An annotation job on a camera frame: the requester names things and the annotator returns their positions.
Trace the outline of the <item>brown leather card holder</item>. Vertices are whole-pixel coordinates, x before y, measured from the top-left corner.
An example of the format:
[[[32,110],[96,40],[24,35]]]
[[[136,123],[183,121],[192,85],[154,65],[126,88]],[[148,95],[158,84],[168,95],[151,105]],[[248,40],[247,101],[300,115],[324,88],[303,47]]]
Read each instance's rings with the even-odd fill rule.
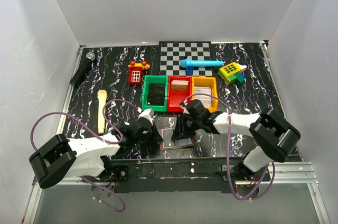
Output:
[[[175,141],[175,147],[172,148],[162,148],[161,151],[164,150],[175,150],[175,149],[181,149],[181,148],[188,148],[194,146],[194,140],[193,138],[184,138],[184,139],[179,139]]]

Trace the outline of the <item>black credit card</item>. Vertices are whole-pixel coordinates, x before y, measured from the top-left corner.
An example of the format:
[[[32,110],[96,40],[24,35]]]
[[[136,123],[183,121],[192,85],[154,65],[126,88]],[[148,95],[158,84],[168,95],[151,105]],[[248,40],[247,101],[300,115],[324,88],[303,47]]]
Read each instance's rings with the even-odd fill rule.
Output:
[[[173,128],[162,129],[161,136],[163,138],[162,144],[164,149],[175,147],[175,141],[172,140],[173,132]]]

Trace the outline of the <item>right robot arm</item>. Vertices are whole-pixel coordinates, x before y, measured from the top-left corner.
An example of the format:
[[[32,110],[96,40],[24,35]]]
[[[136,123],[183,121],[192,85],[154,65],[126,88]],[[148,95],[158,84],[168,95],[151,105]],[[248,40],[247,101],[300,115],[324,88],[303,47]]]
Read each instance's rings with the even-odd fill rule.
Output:
[[[189,108],[178,116],[172,140],[191,138],[199,129],[209,134],[232,133],[254,138],[257,146],[231,169],[232,176],[248,181],[269,163],[285,162],[301,138],[300,132],[272,108],[249,115]]]

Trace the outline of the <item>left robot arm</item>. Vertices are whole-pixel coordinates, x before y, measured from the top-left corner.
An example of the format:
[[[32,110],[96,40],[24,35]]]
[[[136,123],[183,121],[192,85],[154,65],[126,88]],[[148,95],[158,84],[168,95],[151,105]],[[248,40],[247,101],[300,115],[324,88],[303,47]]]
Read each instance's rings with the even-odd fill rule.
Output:
[[[93,176],[106,182],[112,177],[110,158],[141,156],[142,148],[152,150],[163,138],[155,125],[134,122],[122,128],[124,140],[108,133],[102,139],[66,138],[57,134],[37,149],[29,158],[39,186],[43,189],[58,184],[64,178]]]

